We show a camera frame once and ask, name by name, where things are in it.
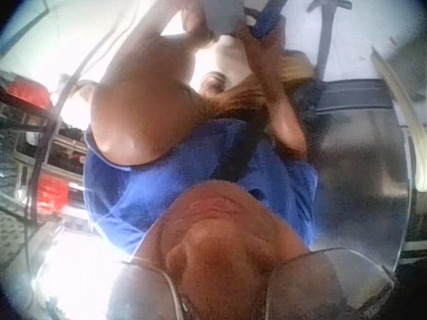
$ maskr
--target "nose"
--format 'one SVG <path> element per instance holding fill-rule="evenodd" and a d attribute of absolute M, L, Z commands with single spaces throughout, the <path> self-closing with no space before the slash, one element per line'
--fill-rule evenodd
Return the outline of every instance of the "nose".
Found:
<path fill-rule="evenodd" d="M 201 319 L 249 319 L 266 275 L 247 245 L 233 223 L 210 219 L 193 225 L 167 255 L 167 272 Z"/>

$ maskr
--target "wire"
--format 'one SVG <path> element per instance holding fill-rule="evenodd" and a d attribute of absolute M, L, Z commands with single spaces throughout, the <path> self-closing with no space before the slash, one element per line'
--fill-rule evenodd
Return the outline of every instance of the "wire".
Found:
<path fill-rule="evenodd" d="M 135 23 L 136 20 L 136 15 L 139 11 L 139 7 L 141 5 L 141 1 L 140 0 L 135 0 L 137 2 L 137 7 L 135 8 L 135 10 L 133 11 L 133 16 L 132 16 L 132 20 L 130 22 L 130 24 L 111 42 L 111 44 L 109 45 L 109 47 L 107 48 L 107 50 L 105 50 L 105 53 L 100 56 L 98 59 L 96 59 L 93 63 L 91 63 L 82 73 L 82 75 L 85 75 L 86 73 L 88 73 L 89 71 L 91 71 L 93 69 L 94 66 L 96 66 L 114 47 L 114 45 L 120 40 L 121 37 L 123 37 L 123 35 L 129 31 L 129 29 L 132 27 L 132 25 Z"/>
<path fill-rule="evenodd" d="M 73 89 L 75 83 L 78 81 L 81 72 L 84 67 L 89 63 L 90 59 L 95 55 L 95 53 L 99 50 L 99 48 L 114 34 L 117 29 L 119 22 L 121 21 L 121 17 L 119 17 L 116 22 L 113 24 L 111 29 L 102 37 L 102 39 L 96 44 L 96 46 L 87 54 L 85 59 L 80 63 L 79 67 L 75 70 L 74 74 L 70 77 L 61 94 L 59 95 L 58 101 L 56 105 L 52 108 L 53 118 L 55 120 L 48 120 L 45 128 L 45 132 L 42 135 L 39 147 L 36 150 L 35 154 L 35 162 L 33 167 L 33 172 L 31 174 L 30 182 L 29 182 L 29 196 L 27 198 L 27 202 L 25 204 L 23 216 L 24 216 L 24 250 L 25 250 L 25 262 L 27 264 L 27 271 L 30 276 L 30 279 L 33 279 L 31 264 L 29 260 L 29 248 L 28 248 L 28 214 L 31 214 L 31 220 L 34 224 L 37 224 L 37 189 L 38 182 L 41 172 L 41 166 L 43 164 L 44 158 L 46 156 L 48 146 L 50 141 L 55 134 L 57 124 L 59 123 L 59 116 L 61 114 L 61 110 Z M 34 300 L 34 292 L 32 291 L 32 298 L 30 301 L 27 310 L 31 307 Z"/>

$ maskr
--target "blue shirt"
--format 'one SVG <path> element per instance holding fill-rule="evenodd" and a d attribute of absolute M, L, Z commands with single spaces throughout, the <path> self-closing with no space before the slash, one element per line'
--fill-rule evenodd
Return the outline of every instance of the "blue shirt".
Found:
<path fill-rule="evenodd" d="M 148 229 L 192 186 L 209 181 L 246 123 L 215 120 L 149 165 L 120 167 L 106 160 L 91 129 L 83 180 L 85 204 L 97 230 L 116 247 L 133 255 Z M 286 221 L 306 245 L 313 239 L 312 204 L 316 172 L 304 161 L 282 161 L 269 141 L 261 140 L 238 185 Z"/>

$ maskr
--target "stainless steel panel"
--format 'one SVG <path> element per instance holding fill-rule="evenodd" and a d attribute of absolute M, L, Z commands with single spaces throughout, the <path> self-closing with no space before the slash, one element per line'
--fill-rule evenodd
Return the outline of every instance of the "stainless steel panel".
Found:
<path fill-rule="evenodd" d="M 393 270 L 408 220 L 405 140 L 394 111 L 320 115 L 308 131 L 319 174 L 311 249 L 347 247 Z"/>

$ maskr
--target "eyeglasses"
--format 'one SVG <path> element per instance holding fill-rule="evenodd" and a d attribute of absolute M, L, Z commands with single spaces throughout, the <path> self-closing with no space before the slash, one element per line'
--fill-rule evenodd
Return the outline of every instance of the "eyeglasses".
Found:
<path fill-rule="evenodd" d="M 165 272 L 140 262 L 119 264 L 104 319 L 191 319 L 187 301 Z M 264 319 L 370 319 L 394 288 L 393 276 L 360 253 L 316 251 L 273 271 Z"/>

